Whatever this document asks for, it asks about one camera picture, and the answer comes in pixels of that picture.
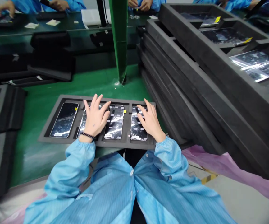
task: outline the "green support post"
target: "green support post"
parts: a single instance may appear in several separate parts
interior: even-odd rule
[[[127,0],[109,0],[119,83],[126,77],[127,67]]]

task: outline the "gray floor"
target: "gray floor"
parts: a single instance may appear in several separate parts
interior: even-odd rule
[[[94,160],[92,166],[95,167],[96,163],[97,160]],[[201,170],[199,165],[193,162],[189,163],[189,175],[195,175],[200,179],[210,175],[208,172]],[[35,198],[42,195],[46,179],[47,176],[10,189],[8,194],[0,200],[0,223],[22,206],[31,203]],[[86,189],[89,185],[90,181],[82,187],[82,190]],[[206,186],[214,189],[221,195],[227,210],[237,223],[269,224],[269,199],[265,198],[254,188],[225,176],[218,176],[206,183]]]

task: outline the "pink plastic sheet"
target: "pink plastic sheet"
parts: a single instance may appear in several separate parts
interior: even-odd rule
[[[205,152],[202,146],[194,145],[182,150],[182,154],[187,160],[195,162],[208,170],[255,188],[269,199],[269,180],[241,170],[228,153],[221,156],[212,155]]]

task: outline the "black beaded bracelet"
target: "black beaded bracelet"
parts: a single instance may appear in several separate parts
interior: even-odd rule
[[[92,135],[89,135],[89,134],[86,134],[86,133],[84,133],[84,132],[80,132],[80,134],[92,138],[92,142],[97,140],[96,137],[94,137],[94,136],[92,136]]]

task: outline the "blue sleeve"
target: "blue sleeve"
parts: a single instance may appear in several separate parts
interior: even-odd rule
[[[81,9],[86,9],[83,0],[67,0],[69,12],[80,12]]]
[[[12,0],[16,6],[16,10],[24,14],[34,14],[41,12],[41,4],[39,0]]]
[[[225,10],[228,12],[232,11],[233,9],[243,9],[249,7],[252,0],[229,0]]]
[[[95,157],[95,143],[75,140],[66,149],[66,160],[51,171],[44,190],[46,197],[26,209],[24,223],[51,223],[74,202],[80,194],[79,186],[89,175],[89,164]]]
[[[159,12],[160,5],[166,3],[166,0],[153,0],[151,9]]]
[[[157,143],[154,154],[161,161],[161,174],[179,193],[178,198],[182,198],[181,203],[187,206],[188,211],[197,212],[202,219],[210,220],[208,223],[236,223],[220,195],[202,185],[199,178],[187,174],[188,161],[173,139],[166,137],[162,143]]]

